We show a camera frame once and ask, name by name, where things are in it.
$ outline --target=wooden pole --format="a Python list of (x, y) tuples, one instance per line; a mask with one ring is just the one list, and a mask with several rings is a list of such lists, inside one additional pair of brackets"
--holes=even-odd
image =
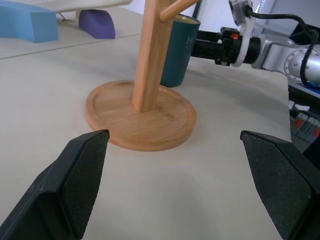
[(160, 13), (161, 22), (165, 23), (169, 19), (181, 13), (183, 10), (196, 4), (199, 0), (177, 0)]
[(174, 0), (146, 0), (132, 104), (138, 113), (153, 109), (165, 65), (173, 19), (160, 21), (160, 12)]

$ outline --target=blue foam block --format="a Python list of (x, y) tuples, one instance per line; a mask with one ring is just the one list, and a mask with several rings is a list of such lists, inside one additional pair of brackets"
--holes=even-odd
[(38, 6), (0, 0), (0, 38), (34, 43), (58, 40), (56, 13)]

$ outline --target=textured gripper pad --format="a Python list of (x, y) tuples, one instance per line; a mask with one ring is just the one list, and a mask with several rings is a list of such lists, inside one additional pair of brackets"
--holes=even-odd
[(272, 143), (242, 137), (256, 190), (284, 240), (289, 240), (311, 200), (311, 188)]
[(83, 238), (94, 207), (106, 155), (108, 137), (89, 141), (62, 186), (62, 199), (77, 240)]

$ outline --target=black cable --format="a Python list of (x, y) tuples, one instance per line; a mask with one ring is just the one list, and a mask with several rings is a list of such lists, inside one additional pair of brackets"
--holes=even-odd
[(311, 88), (314, 90), (320, 90), (319, 86), (313, 86), (309, 84), (306, 78), (306, 69), (307, 69), (308, 59), (312, 54), (315, 44), (319, 44), (319, 41), (318, 41), (319, 33), (316, 30), (310, 30), (307, 24), (305, 23), (305, 21), (301, 17), (294, 14), (260, 14), (260, 13), (253, 12), (252, 9), (248, 9), (246, 13), (249, 17), (253, 17), (256, 19), (268, 19), (268, 20), (269, 19), (292, 19), (297, 21), (300, 24), (305, 34), (311, 39), (311, 44), (308, 47), (304, 55), (304, 58), (302, 60), (301, 69), (300, 69), (300, 78), (302, 83), (308, 88)]

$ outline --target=round wooden base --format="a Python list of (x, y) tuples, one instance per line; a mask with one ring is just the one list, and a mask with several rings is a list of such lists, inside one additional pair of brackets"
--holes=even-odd
[(187, 99), (160, 86), (154, 110), (138, 113), (133, 87), (133, 81), (115, 81), (89, 94), (86, 117), (93, 130), (109, 129), (111, 143), (146, 152), (174, 148), (190, 137), (197, 115)]

